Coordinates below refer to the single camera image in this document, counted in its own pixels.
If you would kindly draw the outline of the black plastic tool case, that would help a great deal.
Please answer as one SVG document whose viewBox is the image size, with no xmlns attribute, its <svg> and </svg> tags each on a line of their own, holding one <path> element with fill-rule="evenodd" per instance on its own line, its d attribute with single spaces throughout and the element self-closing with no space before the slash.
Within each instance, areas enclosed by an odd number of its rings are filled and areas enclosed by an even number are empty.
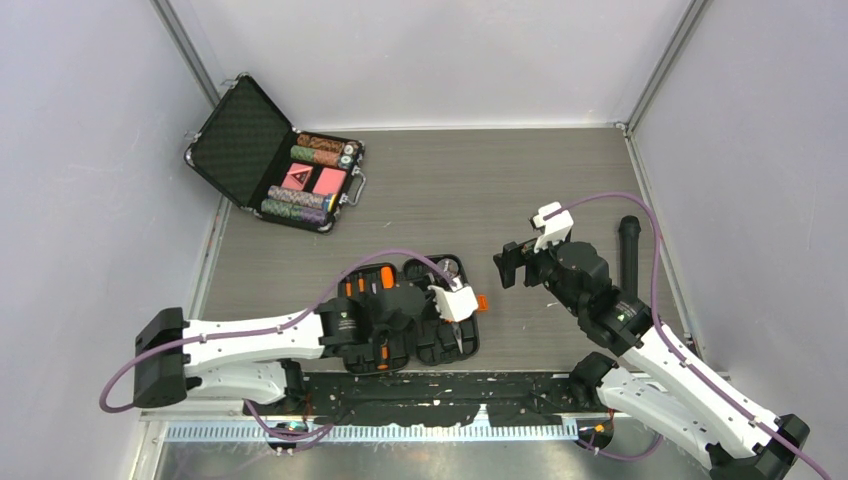
<svg viewBox="0 0 848 480">
<path fill-rule="evenodd" d="M 340 358 L 354 375 L 396 372 L 411 359 L 438 366 L 472 357 L 481 346 L 477 317 L 443 319 L 429 289 L 441 282 L 415 258 L 400 267 L 382 262 L 354 270 L 337 283 L 332 309 L 321 315 L 325 355 Z"/>
</svg>

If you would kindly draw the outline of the small round tape measure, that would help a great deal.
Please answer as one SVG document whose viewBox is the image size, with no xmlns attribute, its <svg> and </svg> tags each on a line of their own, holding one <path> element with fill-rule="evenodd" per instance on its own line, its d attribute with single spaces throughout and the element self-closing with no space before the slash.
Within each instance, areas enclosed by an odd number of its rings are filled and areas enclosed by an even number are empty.
<svg viewBox="0 0 848 480">
<path fill-rule="evenodd" d="M 442 272 L 444 272 L 449 278 L 456 278 L 460 275 L 460 267 L 456 260 L 452 258 L 442 258 L 438 261 L 437 266 L 440 268 Z"/>
</svg>

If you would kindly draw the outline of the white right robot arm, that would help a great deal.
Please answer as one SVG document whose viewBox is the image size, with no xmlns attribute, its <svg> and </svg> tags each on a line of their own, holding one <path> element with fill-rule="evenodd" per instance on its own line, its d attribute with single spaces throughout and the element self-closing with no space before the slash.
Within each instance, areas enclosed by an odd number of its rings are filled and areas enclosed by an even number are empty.
<svg viewBox="0 0 848 480">
<path fill-rule="evenodd" d="M 741 394 L 688 350 L 650 306 L 615 286 L 608 263 L 585 242 L 537 250 L 510 242 L 493 257 L 503 287 L 525 270 L 604 348 L 571 371 L 571 397 L 629 415 L 683 448 L 713 479 L 782 479 L 800 459 L 810 428 Z"/>
</svg>

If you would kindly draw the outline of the red playing card deck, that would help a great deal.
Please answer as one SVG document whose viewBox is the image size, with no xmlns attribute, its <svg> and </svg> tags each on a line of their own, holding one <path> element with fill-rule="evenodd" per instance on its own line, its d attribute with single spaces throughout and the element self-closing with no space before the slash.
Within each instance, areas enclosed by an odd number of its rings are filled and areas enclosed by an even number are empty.
<svg viewBox="0 0 848 480">
<path fill-rule="evenodd" d="M 345 170 L 324 167 L 318 174 L 311 192 L 323 196 L 336 195 L 341 191 L 346 178 Z"/>
</svg>

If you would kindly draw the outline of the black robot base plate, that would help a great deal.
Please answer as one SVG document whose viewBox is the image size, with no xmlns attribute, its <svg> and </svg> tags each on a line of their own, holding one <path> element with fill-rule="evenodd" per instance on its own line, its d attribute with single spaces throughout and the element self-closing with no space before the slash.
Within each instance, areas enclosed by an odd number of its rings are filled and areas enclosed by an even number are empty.
<svg viewBox="0 0 848 480">
<path fill-rule="evenodd" d="M 587 387 L 554 372 L 401 372 L 377 376 L 312 372 L 263 416 L 311 417 L 335 426 L 548 426 L 561 414 L 608 415 Z"/>
</svg>

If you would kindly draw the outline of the orange handled pliers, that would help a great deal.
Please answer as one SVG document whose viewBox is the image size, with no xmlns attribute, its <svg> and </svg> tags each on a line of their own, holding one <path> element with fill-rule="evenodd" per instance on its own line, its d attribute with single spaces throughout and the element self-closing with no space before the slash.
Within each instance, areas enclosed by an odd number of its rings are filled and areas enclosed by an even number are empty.
<svg viewBox="0 0 848 480">
<path fill-rule="evenodd" d="M 461 323 L 460 322 L 452 322 L 451 327 L 452 327 L 453 337 L 455 339 L 459 354 L 464 355 L 465 354 L 464 338 L 463 338 L 463 331 L 462 331 L 462 328 L 461 328 Z"/>
</svg>

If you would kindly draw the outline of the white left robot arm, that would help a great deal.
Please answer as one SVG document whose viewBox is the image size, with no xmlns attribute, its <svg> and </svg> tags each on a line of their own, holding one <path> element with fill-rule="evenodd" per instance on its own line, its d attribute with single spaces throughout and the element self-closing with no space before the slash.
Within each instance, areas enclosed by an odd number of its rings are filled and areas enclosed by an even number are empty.
<svg viewBox="0 0 848 480">
<path fill-rule="evenodd" d="M 136 336 L 132 404 L 247 399 L 293 414 L 307 398 L 300 361 L 337 358 L 354 375 L 397 371 L 409 362 L 415 325 L 438 316 L 435 293 L 409 283 L 336 297 L 307 315 L 215 322 L 166 308 Z"/>
</svg>

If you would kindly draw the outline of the black cylinder flashlight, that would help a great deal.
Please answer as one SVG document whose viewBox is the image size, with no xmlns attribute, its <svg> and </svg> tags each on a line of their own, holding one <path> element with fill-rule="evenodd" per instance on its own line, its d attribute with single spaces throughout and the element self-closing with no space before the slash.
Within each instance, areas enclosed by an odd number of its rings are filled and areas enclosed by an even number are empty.
<svg viewBox="0 0 848 480">
<path fill-rule="evenodd" d="M 637 296 L 639 290 L 639 237 L 641 225 L 633 215 L 621 218 L 618 227 L 620 287 Z"/>
</svg>

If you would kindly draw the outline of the black aluminium poker chip case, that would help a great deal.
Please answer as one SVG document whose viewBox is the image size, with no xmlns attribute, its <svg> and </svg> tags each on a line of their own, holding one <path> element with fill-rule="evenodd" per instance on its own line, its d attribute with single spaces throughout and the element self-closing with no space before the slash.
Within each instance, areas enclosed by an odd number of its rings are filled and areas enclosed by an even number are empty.
<svg viewBox="0 0 848 480">
<path fill-rule="evenodd" d="M 360 200 L 366 184 L 364 154 L 360 140 L 295 127 L 259 83 L 243 72 L 193 136 L 184 161 L 235 206 L 258 219 L 326 233 L 344 207 Z M 313 166 L 304 191 L 280 186 L 294 162 Z M 336 195 L 311 192 L 324 167 L 347 172 Z"/>
</svg>

